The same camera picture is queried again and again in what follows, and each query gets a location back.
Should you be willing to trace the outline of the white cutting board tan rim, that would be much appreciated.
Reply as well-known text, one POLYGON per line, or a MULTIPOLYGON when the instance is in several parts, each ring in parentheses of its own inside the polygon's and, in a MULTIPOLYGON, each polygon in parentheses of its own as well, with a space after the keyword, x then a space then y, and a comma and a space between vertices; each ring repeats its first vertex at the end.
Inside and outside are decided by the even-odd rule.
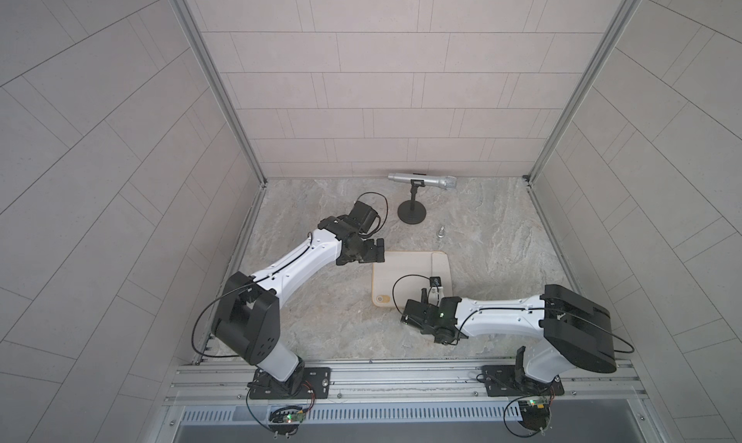
POLYGON ((421 301, 422 290, 429 290, 431 254, 429 252, 386 252, 384 263, 374 263, 372 302, 379 308, 402 310, 408 299, 421 301))

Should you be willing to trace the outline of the white speckled cleaver knife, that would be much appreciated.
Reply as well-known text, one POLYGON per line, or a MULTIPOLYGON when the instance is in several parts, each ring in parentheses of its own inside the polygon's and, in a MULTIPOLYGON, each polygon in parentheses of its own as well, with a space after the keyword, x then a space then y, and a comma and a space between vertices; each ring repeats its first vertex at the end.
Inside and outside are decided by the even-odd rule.
POLYGON ((451 269, 446 253, 436 251, 431 254, 430 277, 440 279, 440 286, 429 290, 429 301, 431 303, 439 305, 443 298, 453 296, 451 269))

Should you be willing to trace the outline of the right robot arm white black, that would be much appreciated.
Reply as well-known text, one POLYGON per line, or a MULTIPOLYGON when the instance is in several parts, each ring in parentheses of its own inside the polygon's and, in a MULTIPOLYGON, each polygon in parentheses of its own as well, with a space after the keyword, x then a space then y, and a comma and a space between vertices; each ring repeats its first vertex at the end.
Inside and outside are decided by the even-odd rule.
POLYGON ((481 370, 485 383, 502 392, 547 395, 562 373, 581 369, 608 375, 618 368, 609 310, 560 285, 515 300, 450 296, 432 303, 425 294, 406 302, 401 321, 447 346, 489 335, 537 338, 536 346, 519 348, 512 366, 481 370))

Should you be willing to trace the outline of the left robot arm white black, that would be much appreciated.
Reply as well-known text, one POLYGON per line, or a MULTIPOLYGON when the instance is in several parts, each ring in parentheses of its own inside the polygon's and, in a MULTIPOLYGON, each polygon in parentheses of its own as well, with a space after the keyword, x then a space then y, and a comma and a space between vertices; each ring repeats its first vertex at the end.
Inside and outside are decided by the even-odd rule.
POLYGON ((287 394, 303 386, 305 362, 280 341, 283 305, 330 263, 382 263, 386 244, 366 238, 347 215, 331 216, 292 252, 249 276, 236 272, 218 300, 211 333, 287 394))

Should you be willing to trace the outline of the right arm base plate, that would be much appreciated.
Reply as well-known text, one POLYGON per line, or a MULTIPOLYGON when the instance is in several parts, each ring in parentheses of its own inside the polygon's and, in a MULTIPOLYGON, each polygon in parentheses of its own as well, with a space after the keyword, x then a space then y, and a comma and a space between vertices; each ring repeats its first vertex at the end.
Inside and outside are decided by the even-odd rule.
POLYGON ((512 365, 483 366, 477 375, 477 381, 486 388, 488 397, 543 396, 559 397, 564 395, 564 388, 559 377, 550 383, 542 383, 517 370, 512 365))

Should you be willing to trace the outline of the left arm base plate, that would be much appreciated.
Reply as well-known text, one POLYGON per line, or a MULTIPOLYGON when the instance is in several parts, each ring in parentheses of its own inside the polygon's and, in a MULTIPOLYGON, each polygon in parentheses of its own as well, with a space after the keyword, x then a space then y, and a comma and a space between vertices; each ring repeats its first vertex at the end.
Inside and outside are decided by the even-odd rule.
POLYGON ((332 378, 331 368, 300 366, 286 381, 279 381, 269 373, 258 370, 248 384, 251 400, 309 400, 328 398, 332 378))

